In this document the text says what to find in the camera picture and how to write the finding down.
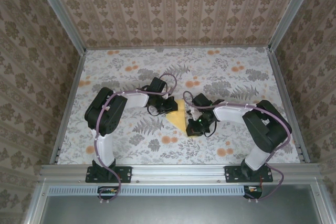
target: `cable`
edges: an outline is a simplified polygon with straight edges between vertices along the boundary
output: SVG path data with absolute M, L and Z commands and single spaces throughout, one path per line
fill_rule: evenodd
M 188 104 L 189 106 L 191 107 L 194 107 L 194 108 L 197 108 L 197 109 L 212 109 L 212 108 L 215 108 L 215 107 L 220 107 L 220 106 L 223 106 L 223 104 L 216 104 L 216 105 L 211 105 L 211 106 L 195 106 L 193 105 L 192 103 L 188 102 L 186 100 L 186 97 L 185 97 L 185 94 L 189 94 L 191 96 L 191 98 L 193 99 L 193 94 L 191 94 L 189 91 L 184 91 L 183 92 L 183 100 L 186 104 Z M 267 110 L 264 110 L 264 109 L 261 109 L 261 108 L 258 108 L 254 105 L 243 105 L 243 104 L 238 104 L 238 103 L 231 103 L 231 102 L 227 102 L 225 103 L 225 105 L 229 105 L 229 106 L 234 106 L 234 107 L 238 107 L 238 108 L 251 108 L 251 109 L 254 109 L 254 110 L 258 110 L 266 115 L 269 115 L 270 117 L 272 117 L 273 119 L 275 119 L 278 123 L 280 123 L 280 125 L 285 129 L 286 133 L 287 133 L 287 140 L 280 146 L 278 146 L 277 148 L 275 148 L 273 150 L 273 152 L 269 155 L 269 157 L 266 159 L 265 161 L 265 164 L 270 168 L 270 169 L 273 169 L 275 170 L 276 172 L 280 173 L 281 174 L 281 180 L 279 182 L 279 184 L 273 189 L 273 191 L 271 191 L 268 195 L 264 196 L 263 198 L 259 198 L 258 200 L 262 200 L 262 199 L 266 199 L 268 198 L 270 195 L 272 195 L 273 193 L 276 192 L 276 190 L 279 189 L 279 187 L 281 186 L 282 182 L 283 182 L 283 179 L 285 178 L 284 174 L 278 170 L 278 169 L 275 169 L 273 167 L 271 167 L 269 164 L 267 164 L 267 162 L 274 156 L 275 152 L 283 147 L 285 147 L 289 142 L 290 142 L 290 131 L 289 129 L 287 128 L 287 126 L 285 125 L 285 123 L 279 118 L 277 117 L 276 115 L 272 114 L 271 112 L 267 111 Z
M 99 156 L 99 153 L 98 153 L 98 148 L 97 148 L 97 140 L 98 140 L 98 137 L 99 137 L 99 124 L 100 124 L 100 120 L 103 116 L 103 113 L 106 109 L 106 107 L 108 106 L 108 104 L 110 103 L 110 101 L 116 96 L 116 95 L 120 95 L 120 94 L 135 94 L 135 93 L 143 93 L 143 94 L 159 94 L 159 95 L 165 95 L 165 94 L 172 94 L 177 86 L 177 78 L 171 74 L 171 73 L 164 73 L 163 75 L 160 76 L 160 79 L 161 77 L 163 76 L 172 76 L 175 80 L 175 85 L 173 88 L 171 88 L 169 91 L 166 91 L 166 92 L 162 92 L 162 93 L 155 93 L 155 92 L 148 92 L 148 91 L 143 91 L 143 90 L 139 90 L 139 89 L 136 89 L 136 90 L 129 90 L 129 91 L 119 91 L 119 92 L 115 92 L 113 93 L 105 102 L 105 104 L 103 105 L 103 107 L 101 108 L 101 111 L 99 113 L 99 116 L 97 118 L 97 123 L 96 123 L 96 136 L 94 137 L 95 139 L 95 150 L 96 150 L 96 156 L 97 156 L 97 159 L 98 161 L 100 162 L 100 164 L 102 165 L 102 167 L 104 167 L 106 170 L 108 170 L 109 172 L 111 172 L 118 180 L 118 190 L 117 192 L 115 193 L 115 195 L 112 196 L 112 198 L 110 200 L 114 200 L 116 198 L 116 196 L 119 194 L 120 192 L 120 189 L 121 189 L 121 180 L 119 178 L 119 176 L 115 173 L 115 171 L 113 171 L 112 169 L 110 169 L 108 166 L 106 166 L 103 161 L 101 160 L 100 156 Z M 99 193 L 99 199 L 100 199 L 100 202 L 103 202 L 104 200 L 101 198 L 101 192 Z
M 217 129 L 217 121 L 215 121 L 215 128 L 214 128 L 214 131 L 213 131 L 209 136 L 205 135 L 205 132 L 204 132 L 204 136 L 205 136 L 205 137 L 211 137 L 211 136 L 216 132 L 216 129 Z
M 270 165 L 267 164 L 267 163 L 266 163 L 266 166 L 267 166 L 268 168 L 270 168 L 270 169 L 276 171 L 277 173 L 279 173 L 279 174 L 281 175 L 281 179 L 280 179 L 279 183 L 277 184 L 277 186 L 276 186 L 276 187 L 275 187 L 275 188 L 274 188 L 268 195 L 263 196 L 263 197 L 261 197 L 261 198 L 259 198 L 259 199 L 256 199 L 256 198 L 253 197 L 252 195 L 245 193 L 245 195 L 247 195 L 247 196 L 250 197 L 251 199 L 255 199 L 255 200 L 264 200 L 264 199 L 269 198 L 273 193 L 275 193 L 275 192 L 279 189 L 279 187 L 281 186 L 282 182 L 284 182 L 283 180 L 284 180 L 284 178 L 285 178 L 285 175 L 283 174 L 282 171 L 280 171 L 280 170 L 278 170 L 278 169 L 276 169 L 276 168 L 270 166 Z

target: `wall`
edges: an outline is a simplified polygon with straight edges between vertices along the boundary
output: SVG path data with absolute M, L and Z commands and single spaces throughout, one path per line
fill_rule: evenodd
M 336 0 L 304 0 L 276 55 L 310 158 L 336 201 Z
M 0 0 L 0 223 L 19 223 L 79 60 L 47 0 Z
M 267 44 L 290 0 L 62 0 L 89 48 Z

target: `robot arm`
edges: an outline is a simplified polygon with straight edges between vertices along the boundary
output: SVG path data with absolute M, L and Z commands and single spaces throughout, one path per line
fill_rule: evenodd
M 145 91 L 158 94 L 124 92 L 117 94 L 111 99 L 100 119 L 97 139 L 97 150 L 100 159 L 106 166 L 109 167 L 115 164 L 112 132 L 117 128 L 124 109 L 154 106 L 159 113 L 169 113 L 177 110 L 177 103 L 174 101 L 174 97 L 164 99 L 160 95 L 166 85 L 166 82 L 155 77 L 151 84 L 145 87 Z M 96 124 L 101 109 L 113 93 L 109 88 L 102 88 L 85 112 L 85 120 L 88 122 L 93 137 L 97 135 Z M 94 157 L 94 162 L 103 167 L 96 156 Z
M 228 105 L 223 100 L 212 103 L 203 94 L 197 95 L 192 103 L 196 106 L 211 106 L 222 104 L 213 109 L 200 109 L 202 115 L 197 120 L 189 119 L 188 136 L 199 136 L 210 132 L 209 126 L 213 122 L 231 121 L 245 124 L 252 136 L 255 146 L 241 163 L 241 172 L 247 180 L 252 180 L 258 170 L 268 161 L 273 151 L 287 138 L 287 132 L 272 116 L 248 107 Z M 264 109 L 284 122 L 289 132 L 292 129 L 276 108 L 266 100 L 262 100 L 255 107 Z

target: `floral wallpaper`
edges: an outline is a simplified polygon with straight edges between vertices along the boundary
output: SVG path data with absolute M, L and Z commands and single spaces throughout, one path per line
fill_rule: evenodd
M 263 47 L 88 50 L 58 164 L 91 164 L 95 149 L 84 114 L 102 87 L 134 90 L 164 72 L 178 79 L 176 100 L 185 90 L 204 93 L 212 101 L 253 104 L 267 99 L 285 116 Z M 174 84 L 171 77 L 164 80 Z M 146 108 L 124 110 L 113 133 L 114 156 L 118 164 L 129 165 L 237 164 L 253 145 L 245 124 L 223 121 L 209 138 L 187 137 L 165 115 L 151 116 Z M 270 162 L 298 163 L 294 141 Z
M 266 45 L 290 0 L 61 0 L 88 48 Z
M 0 223 L 24 218 L 78 60 L 47 0 L 0 0 Z
M 276 55 L 310 158 L 336 202 L 336 0 L 304 0 Z

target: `gray panel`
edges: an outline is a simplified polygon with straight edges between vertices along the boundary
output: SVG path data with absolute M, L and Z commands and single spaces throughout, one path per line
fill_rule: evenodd
M 41 223 L 316 224 L 321 220 L 309 185 L 285 185 L 259 203 L 241 196 L 120 196 L 108 204 L 92 196 L 48 197 Z

